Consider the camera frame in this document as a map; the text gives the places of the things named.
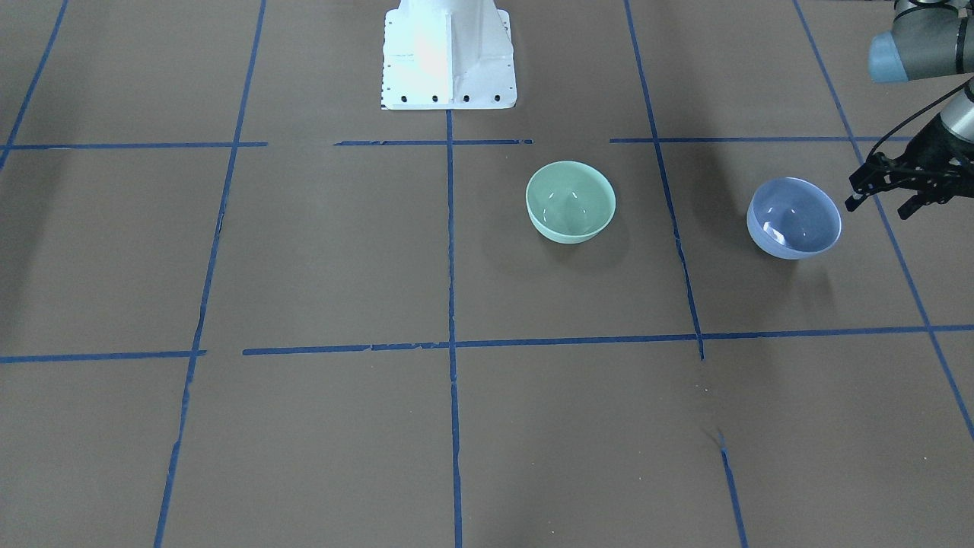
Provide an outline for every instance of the mint green bowl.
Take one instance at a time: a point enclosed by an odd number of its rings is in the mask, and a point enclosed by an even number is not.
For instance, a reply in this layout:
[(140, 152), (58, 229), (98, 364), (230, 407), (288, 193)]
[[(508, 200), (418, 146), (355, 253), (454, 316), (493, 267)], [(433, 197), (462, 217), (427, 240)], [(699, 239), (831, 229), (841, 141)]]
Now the mint green bowl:
[(569, 160), (539, 169), (525, 191), (528, 216), (542, 235), (559, 244), (580, 244), (609, 225), (616, 193), (595, 168)]

